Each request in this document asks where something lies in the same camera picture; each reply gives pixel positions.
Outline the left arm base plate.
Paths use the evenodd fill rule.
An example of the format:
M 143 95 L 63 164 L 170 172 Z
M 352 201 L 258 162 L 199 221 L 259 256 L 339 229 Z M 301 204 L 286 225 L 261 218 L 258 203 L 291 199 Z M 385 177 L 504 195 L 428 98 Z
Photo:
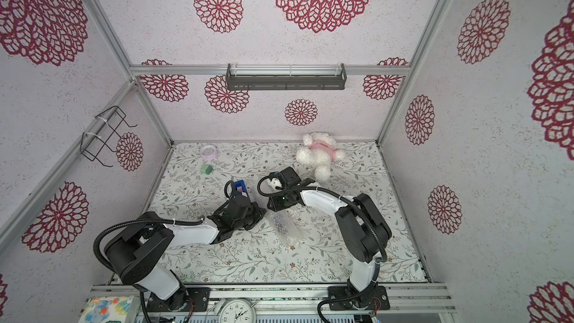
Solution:
M 150 294 L 146 309 L 152 313 L 180 313 L 189 312 L 206 312 L 209 304 L 211 289 L 208 287 L 191 287 L 178 290 L 172 297 L 167 300 L 161 300 L 154 293 Z

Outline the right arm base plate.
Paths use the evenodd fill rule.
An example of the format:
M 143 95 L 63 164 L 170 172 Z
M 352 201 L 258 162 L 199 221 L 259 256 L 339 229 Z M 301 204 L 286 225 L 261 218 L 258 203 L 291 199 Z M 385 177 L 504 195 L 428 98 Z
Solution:
M 343 310 L 389 310 L 390 300 L 386 289 L 383 286 L 376 286 L 367 293 L 363 293 L 360 297 L 350 299 L 350 296 L 355 294 L 354 290 L 349 290 L 348 287 L 329 287 L 327 289 L 327 299 L 336 300 L 344 299 L 343 301 L 329 303 L 329 308 L 332 311 Z

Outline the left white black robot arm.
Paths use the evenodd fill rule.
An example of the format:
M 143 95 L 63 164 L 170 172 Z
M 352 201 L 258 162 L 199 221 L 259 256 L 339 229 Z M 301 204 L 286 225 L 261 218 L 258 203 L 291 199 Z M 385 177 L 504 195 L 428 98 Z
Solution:
M 237 231 L 253 229 L 266 214 L 247 193 L 238 192 L 233 181 L 224 191 L 226 201 L 197 221 L 169 220 L 149 211 L 103 230 L 94 239 L 95 257 L 123 284 L 141 294 L 149 292 L 164 309 L 177 311 L 190 305 L 185 284 L 161 264 L 164 253 L 189 245 L 221 244 Z

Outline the blue tape dispenser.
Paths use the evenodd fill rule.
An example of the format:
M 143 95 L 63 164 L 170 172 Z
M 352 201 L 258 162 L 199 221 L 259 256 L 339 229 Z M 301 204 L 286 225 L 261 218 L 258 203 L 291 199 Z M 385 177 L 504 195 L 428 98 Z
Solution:
M 252 202 L 251 196 L 250 196 L 250 191 L 249 191 L 245 181 L 243 181 L 243 180 L 235 181 L 234 187 L 235 187 L 236 194 L 240 194 L 240 195 L 246 197 L 250 202 Z

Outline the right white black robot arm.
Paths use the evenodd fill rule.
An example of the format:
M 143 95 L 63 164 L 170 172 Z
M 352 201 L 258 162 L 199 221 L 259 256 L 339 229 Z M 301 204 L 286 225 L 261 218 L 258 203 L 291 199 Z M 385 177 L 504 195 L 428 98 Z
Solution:
M 302 205 L 334 217 L 338 224 L 352 257 L 351 274 L 346 287 L 329 287 L 328 297 L 318 303 L 321 321 L 328 321 L 322 310 L 325 306 L 331 310 L 390 308 L 387 291 L 378 281 L 381 265 L 388 260 L 386 249 L 393 234 L 367 194 L 338 194 L 313 179 L 301 179 L 293 167 L 261 178 L 257 192 L 267 197 L 268 208 L 273 212 Z

